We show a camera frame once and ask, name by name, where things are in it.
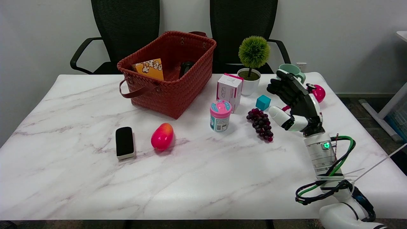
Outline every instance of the white flower pot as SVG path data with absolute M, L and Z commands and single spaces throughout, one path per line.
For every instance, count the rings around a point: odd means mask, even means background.
M 237 71 L 237 75 L 239 76 L 240 72 L 248 71 L 248 68 L 242 68 Z M 243 87 L 242 87 L 242 95 L 251 95 L 257 90 L 258 83 L 260 82 L 261 74 L 259 71 L 252 69 L 252 72 L 257 74 L 259 78 L 254 81 L 243 80 Z

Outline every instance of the table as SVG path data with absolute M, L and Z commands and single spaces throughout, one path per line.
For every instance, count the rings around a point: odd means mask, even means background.
M 368 169 L 384 158 L 322 76 L 306 75 L 326 90 L 325 130 L 357 142 L 342 171 Z M 216 133 L 209 127 L 209 104 L 220 76 L 213 75 L 174 120 L 122 98 L 122 75 L 60 75 L 0 149 L 0 220 L 318 218 L 320 207 L 336 200 L 294 201 L 296 189 L 315 180 L 302 135 L 272 122 L 275 138 L 266 143 L 245 119 L 261 94 L 283 107 L 266 91 L 275 75 L 262 75 L 258 91 L 242 97 L 228 130 Z M 174 127 L 176 140 L 157 154 L 150 137 L 163 122 Z M 123 126 L 135 132 L 136 159 L 116 158 L 114 133 Z M 338 155 L 347 147 L 338 142 Z M 407 178 L 391 160 L 356 185 L 378 218 L 407 218 Z
M 397 31 L 396 35 L 407 42 L 407 31 Z M 407 94 L 407 83 L 398 90 L 392 99 L 377 113 L 368 102 L 364 99 L 359 100 L 359 103 L 366 111 L 377 121 L 377 123 L 392 137 L 395 142 L 402 143 L 403 139 L 400 135 L 384 120 L 384 118 L 393 110 L 396 104 L 401 101 Z

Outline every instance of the robotic arm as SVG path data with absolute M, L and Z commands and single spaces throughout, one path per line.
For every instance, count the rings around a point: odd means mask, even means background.
M 300 187 L 295 200 L 303 205 L 334 196 L 339 203 L 324 206 L 319 210 L 319 219 L 326 229 L 382 229 L 388 228 L 373 222 L 373 206 L 367 198 L 352 184 L 344 179 L 340 165 L 354 148 L 353 139 L 346 136 L 338 140 L 350 140 L 351 147 L 342 158 L 336 160 L 331 141 L 322 127 L 323 117 L 319 104 L 311 93 L 314 85 L 305 88 L 294 75 L 277 70 L 277 79 L 271 79 L 267 91 L 275 94 L 291 108 L 287 114 L 278 107 L 269 109 L 270 117 L 288 131 L 300 131 L 305 137 L 305 145 L 311 157 L 318 181 Z M 319 187 L 323 194 L 316 197 L 302 195 Z

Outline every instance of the floor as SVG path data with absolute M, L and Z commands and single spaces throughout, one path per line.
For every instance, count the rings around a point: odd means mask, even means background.
M 351 113 L 365 126 L 370 135 L 388 153 L 392 153 L 401 144 L 393 142 L 373 118 L 358 103 L 360 98 L 342 98 L 342 102 Z M 376 110 L 380 110 L 388 101 L 383 98 L 366 99 Z M 377 219 L 392 229 L 407 228 L 407 220 Z M 124 221 L 120 220 L 50 220 L 16 222 L 19 229 L 122 229 Z M 323 229 L 318 220 L 274 220 L 276 229 Z M 6 222 L 0 222 L 0 229 L 7 228 Z M 130 228 L 137 229 L 265 229 L 263 220 L 188 220 L 188 221 L 135 221 Z

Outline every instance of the pink gum container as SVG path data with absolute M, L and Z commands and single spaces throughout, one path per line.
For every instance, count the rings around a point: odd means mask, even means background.
M 223 132 L 229 127 L 232 106 L 226 100 L 215 100 L 210 105 L 210 127 L 216 132 Z

